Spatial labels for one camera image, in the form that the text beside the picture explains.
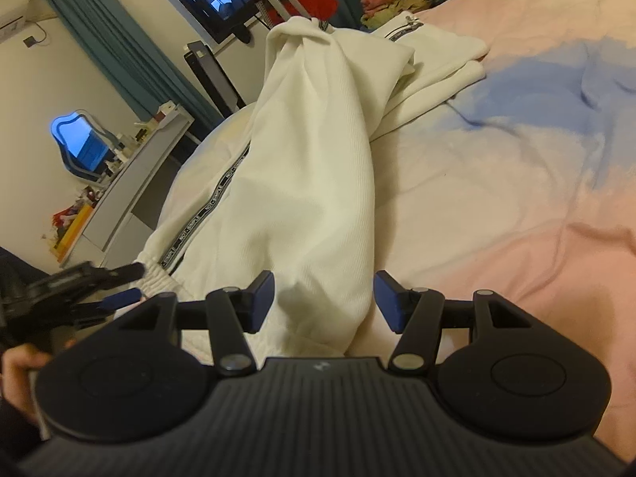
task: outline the metal screw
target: metal screw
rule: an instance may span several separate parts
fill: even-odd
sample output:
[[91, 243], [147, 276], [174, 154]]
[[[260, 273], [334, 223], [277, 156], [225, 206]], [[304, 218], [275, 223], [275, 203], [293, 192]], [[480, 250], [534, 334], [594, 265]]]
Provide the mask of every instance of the metal screw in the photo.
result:
[[221, 367], [227, 371], [241, 371], [252, 365], [252, 359], [242, 353], [234, 353], [225, 355], [221, 359]]
[[424, 359], [415, 353], [402, 353], [393, 359], [393, 365], [398, 369], [420, 369], [424, 366]]

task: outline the pink bedsheet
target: pink bedsheet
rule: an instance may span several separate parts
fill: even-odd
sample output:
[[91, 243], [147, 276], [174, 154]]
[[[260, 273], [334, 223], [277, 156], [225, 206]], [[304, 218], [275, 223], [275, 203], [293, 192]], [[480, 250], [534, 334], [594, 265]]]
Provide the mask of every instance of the pink bedsheet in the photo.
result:
[[[420, 17], [491, 47], [486, 81], [464, 90], [470, 98], [522, 58], [581, 40], [636, 46], [636, 0], [451, 0]], [[626, 63], [613, 51], [600, 50], [599, 59]], [[493, 289], [596, 355], [613, 384], [597, 437], [633, 459], [636, 157], [621, 157], [618, 145], [636, 144], [634, 116], [617, 114], [622, 125], [602, 138], [595, 123], [584, 134], [527, 123], [508, 134], [453, 125], [446, 117], [453, 106], [372, 144], [376, 268], [448, 298]], [[350, 352], [386, 358], [396, 341], [374, 308]], [[452, 344], [444, 339], [443, 349]]]

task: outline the person's hand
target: person's hand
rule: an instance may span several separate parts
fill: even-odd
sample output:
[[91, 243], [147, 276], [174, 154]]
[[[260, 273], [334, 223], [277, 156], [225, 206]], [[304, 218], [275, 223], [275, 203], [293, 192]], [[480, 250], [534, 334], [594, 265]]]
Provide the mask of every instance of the person's hand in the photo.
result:
[[2, 397], [34, 425], [37, 425], [37, 416], [31, 398], [29, 371], [43, 368], [51, 358], [33, 344], [11, 348], [2, 356]]

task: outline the white desk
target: white desk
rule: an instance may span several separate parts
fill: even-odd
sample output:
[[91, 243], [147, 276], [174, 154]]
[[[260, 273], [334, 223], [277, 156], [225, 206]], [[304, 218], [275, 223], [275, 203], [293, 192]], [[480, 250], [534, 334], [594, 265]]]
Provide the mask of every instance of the white desk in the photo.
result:
[[[177, 142], [188, 132], [193, 117], [181, 106], [168, 116], [147, 141], [139, 147], [122, 168], [98, 202], [90, 219], [84, 225], [74, 245], [60, 262], [61, 267], [90, 261], [95, 266], [109, 269], [131, 263], [141, 252], [153, 228], [140, 219], [143, 213], [136, 210], [137, 203], [144, 199], [146, 189], [156, 183], [161, 202], [153, 202], [160, 209], [167, 195], [171, 178], [178, 167], [168, 156]], [[161, 181], [153, 181], [162, 172]]]

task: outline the black device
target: black device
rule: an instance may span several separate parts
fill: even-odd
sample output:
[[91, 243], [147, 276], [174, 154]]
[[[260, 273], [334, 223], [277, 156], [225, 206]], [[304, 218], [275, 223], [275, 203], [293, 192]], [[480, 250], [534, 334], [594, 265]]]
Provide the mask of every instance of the black device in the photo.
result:
[[245, 107], [230, 78], [203, 41], [188, 43], [184, 58], [223, 118], [229, 118]]
[[[40, 371], [53, 438], [28, 477], [618, 476], [592, 437], [611, 386], [602, 364], [490, 290], [454, 301], [384, 271], [374, 295], [401, 333], [375, 358], [285, 359], [262, 369], [244, 333], [274, 297], [264, 271], [204, 301], [162, 293]], [[441, 331], [470, 343], [435, 364]], [[179, 348], [208, 330], [214, 366]]]
[[103, 323], [114, 307], [108, 301], [81, 301], [143, 275], [139, 263], [109, 270], [85, 262], [27, 285], [9, 264], [0, 263], [0, 352], [27, 341], [47, 350], [48, 341], [40, 345], [36, 340], [40, 334], [59, 326], [81, 330]]

